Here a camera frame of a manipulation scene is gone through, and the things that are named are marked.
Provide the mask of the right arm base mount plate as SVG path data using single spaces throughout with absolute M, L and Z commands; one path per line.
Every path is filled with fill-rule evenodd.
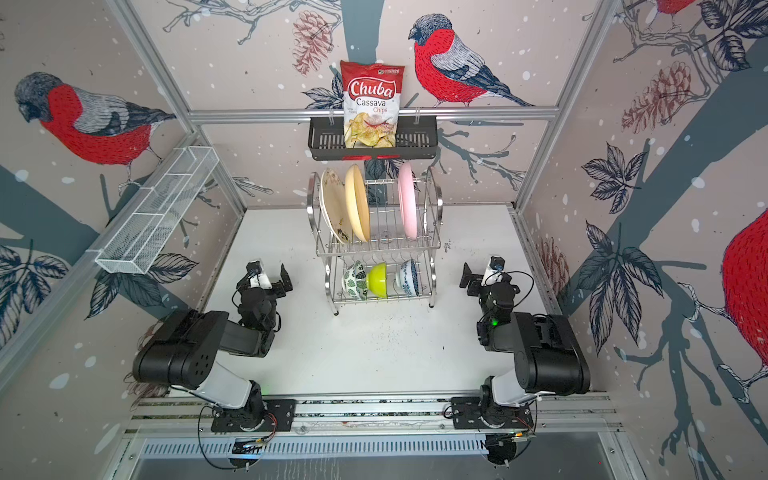
M 500 406 L 480 397 L 453 397 L 443 416 L 457 430 L 521 429 L 532 431 L 534 421 L 527 407 Z

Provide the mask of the white floral plate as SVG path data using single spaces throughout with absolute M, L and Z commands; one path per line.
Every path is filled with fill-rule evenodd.
M 323 216 L 333 236 L 342 244 L 349 244 L 353 231 L 345 201 L 345 188 L 339 175 L 326 168 L 321 175 L 320 200 Z

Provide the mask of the pink plate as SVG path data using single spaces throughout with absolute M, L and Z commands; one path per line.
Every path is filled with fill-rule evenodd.
M 398 174 L 398 194 L 405 235 L 409 240 L 416 240 L 418 237 L 417 209 L 413 171 L 409 162 L 405 162 L 400 167 Z

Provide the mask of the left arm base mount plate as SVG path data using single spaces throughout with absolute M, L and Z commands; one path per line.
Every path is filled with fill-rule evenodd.
M 277 398 L 250 402 L 240 409 L 215 407 L 213 433 L 288 432 L 291 430 L 297 401 Z

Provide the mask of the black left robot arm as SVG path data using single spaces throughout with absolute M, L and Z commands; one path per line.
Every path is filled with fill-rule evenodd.
M 231 321 L 226 311 L 172 313 L 139 350 L 134 379 L 206 401 L 213 411 L 214 433 L 289 431 L 296 402 L 266 401 L 256 381 L 235 374 L 217 354 L 266 357 L 282 327 L 277 300 L 292 290 L 285 268 L 279 279 L 271 280 L 261 261 L 248 263 L 232 296 L 240 320 Z

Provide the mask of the yellow plate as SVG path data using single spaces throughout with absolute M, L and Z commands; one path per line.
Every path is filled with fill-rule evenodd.
M 370 212 L 361 169 L 352 165 L 345 176 L 346 207 L 355 236 L 361 242 L 371 239 Z

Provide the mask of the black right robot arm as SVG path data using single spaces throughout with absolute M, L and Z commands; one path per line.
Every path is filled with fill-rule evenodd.
M 509 354 L 511 369 L 487 377 L 479 397 L 451 399 L 456 429 L 532 431 L 530 408 L 539 398 L 581 395 L 591 388 L 588 363 L 568 319 L 519 311 L 521 289 L 503 266 L 501 257 L 493 257 L 483 274 L 463 266 L 459 287 L 477 298 L 482 310 L 478 341 L 488 352 Z

